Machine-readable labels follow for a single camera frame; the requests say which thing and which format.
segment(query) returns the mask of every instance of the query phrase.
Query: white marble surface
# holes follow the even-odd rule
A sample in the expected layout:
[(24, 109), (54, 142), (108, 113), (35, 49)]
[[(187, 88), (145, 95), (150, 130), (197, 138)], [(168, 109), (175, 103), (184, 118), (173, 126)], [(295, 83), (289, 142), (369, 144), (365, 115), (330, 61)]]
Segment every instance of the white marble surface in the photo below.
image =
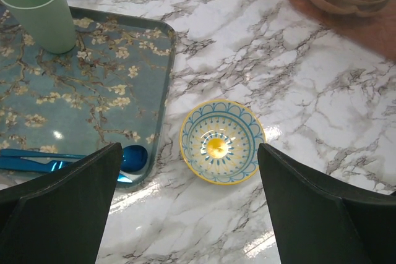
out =
[(396, 67), (295, 12), (287, 0), (69, 0), (168, 22), (180, 37), (160, 159), (144, 189), (117, 193), (98, 264), (279, 264), (259, 174), (230, 187), (184, 164), (195, 105), (239, 101), (267, 140), (359, 187), (396, 186)]

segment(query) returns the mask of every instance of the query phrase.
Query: yellow rim bowl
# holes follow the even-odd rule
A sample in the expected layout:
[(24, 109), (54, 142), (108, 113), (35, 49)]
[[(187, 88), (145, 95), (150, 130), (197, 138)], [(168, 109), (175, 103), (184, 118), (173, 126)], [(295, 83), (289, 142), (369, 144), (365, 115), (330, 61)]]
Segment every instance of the yellow rim bowl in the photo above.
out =
[(265, 142), (255, 115), (229, 100), (212, 100), (195, 107), (180, 130), (181, 154), (190, 169), (205, 181), (233, 185), (259, 169), (257, 150)]

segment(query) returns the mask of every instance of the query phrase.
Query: blue pattern bowl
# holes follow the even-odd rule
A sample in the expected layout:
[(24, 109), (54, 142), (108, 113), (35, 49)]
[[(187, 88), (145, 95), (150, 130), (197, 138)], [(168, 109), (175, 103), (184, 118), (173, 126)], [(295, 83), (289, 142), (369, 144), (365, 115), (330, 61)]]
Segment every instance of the blue pattern bowl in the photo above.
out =
[(180, 131), (181, 154), (200, 178), (219, 185), (249, 179), (265, 142), (259, 120), (239, 103), (213, 100), (194, 108)]

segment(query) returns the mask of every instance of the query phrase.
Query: gray marble veining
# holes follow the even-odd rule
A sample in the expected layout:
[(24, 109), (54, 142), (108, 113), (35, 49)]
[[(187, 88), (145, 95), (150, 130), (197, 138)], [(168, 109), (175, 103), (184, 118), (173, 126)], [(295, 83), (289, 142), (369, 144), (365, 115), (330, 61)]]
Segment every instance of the gray marble veining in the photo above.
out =
[(245, 104), (267, 140), (300, 162), (368, 190), (395, 190), (394, 62), (287, 0), (69, 4), (164, 20), (179, 35), (158, 164), (142, 190), (114, 196), (97, 263), (280, 263), (259, 175), (221, 187), (182, 161), (179, 129), (206, 100)]

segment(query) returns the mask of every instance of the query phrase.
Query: tray rim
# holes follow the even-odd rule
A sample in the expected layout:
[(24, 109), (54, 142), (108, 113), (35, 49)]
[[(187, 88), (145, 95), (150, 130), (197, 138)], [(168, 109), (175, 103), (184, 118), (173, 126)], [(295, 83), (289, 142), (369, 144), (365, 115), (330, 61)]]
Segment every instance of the tray rim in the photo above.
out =
[(165, 84), (164, 88), (162, 91), (162, 96), (161, 96), (161, 102), (160, 106), (162, 106), (162, 110), (160, 109), (158, 112), (158, 120), (156, 124), (156, 134), (158, 134), (157, 139), (154, 141), (152, 151), (150, 152), (150, 162), (148, 164), (147, 169), (138, 177), (138, 178), (133, 178), (132, 183), (130, 184), (117, 184), (117, 189), (126, 189), (129, 192), (132, 190), (132, 192), (135, 192), (137, 190), (136, 188), (140, 185), (142, 185), (144, 182), (147, 181), (147, 178), (151, 175), (152, 169), (154, 166), (157, 164), (158, 157), (159, 157), (159, 152), (160, 152), (160, 144), (162, 140), (162, 135), (163, 135), (163, 121), (165, 119), (165, 114), (166, 114), (166, 100), (168, 99), (171, 83), (173, 81), (173, 66), (176, 58), (176, 48), (178, 44), (178, 35), (176, 30), (169, 25), (168, 23), (162, 21), (162, 20), (155, 20), (155, 19), (148, 19), (148, 18), (143, 18), (143, 17), (136, 17), (133, 15), (127, 15), (127, 14), (119, 14), (119, 13), (113, 13), (113, 12), (107, 12), (107, 11), (101, 11), (97, 9), (87, 9), (84, 7), (76, 7), (76, 6), (69, 6), (73, 19), (75, 18), (74, 14), (75, 13), (82, 13), (82, 15), (86, 14), (87, 17), (90, 17), (92, 14), (100, 14), (102, 16), (112, 16), (117, 19), (117, 24), (119, 25), (124, 25), (128, 26), (128, 24), (125, 24), (124, 21), (131, 20), (133, 22), (137, 22), (135, 25), (130, 25), (131, 27), (136, 27), (136, 28), (143, 28), (143, 29), (154, 29), (158, 28), (163, 32), (168, 39), (170, 40), (171, 46), (170, 46), (170, 54), (168, 58), (168, 63), (167, 63), (167, 68), (166, 68), (166, 76), (165, 76)]

